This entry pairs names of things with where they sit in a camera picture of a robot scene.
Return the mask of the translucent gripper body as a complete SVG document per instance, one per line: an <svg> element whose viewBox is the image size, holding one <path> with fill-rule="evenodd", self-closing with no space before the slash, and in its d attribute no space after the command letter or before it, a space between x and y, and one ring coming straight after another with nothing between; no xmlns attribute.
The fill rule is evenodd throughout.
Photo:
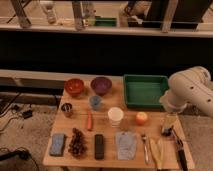
<svg viewBox="0 0 213 171"><path fill-rule="evenodd" d="M164 122L161 129L161 134L164 136L170 136L172 127L177 120L177 116L175 114L167 114L164 117Z"/></svg>

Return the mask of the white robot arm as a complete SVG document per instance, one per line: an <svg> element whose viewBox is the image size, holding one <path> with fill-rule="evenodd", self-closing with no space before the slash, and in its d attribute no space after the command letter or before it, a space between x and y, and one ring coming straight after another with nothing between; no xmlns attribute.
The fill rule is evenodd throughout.
<svg viewBox="0 0 213 171"><path fill-rule="evenodd" d="M213 90L210 72L201 66L172 74L168 79L169 89L159 102L169 114L182 113L191 103L207 116L213 117Z"/></svg>

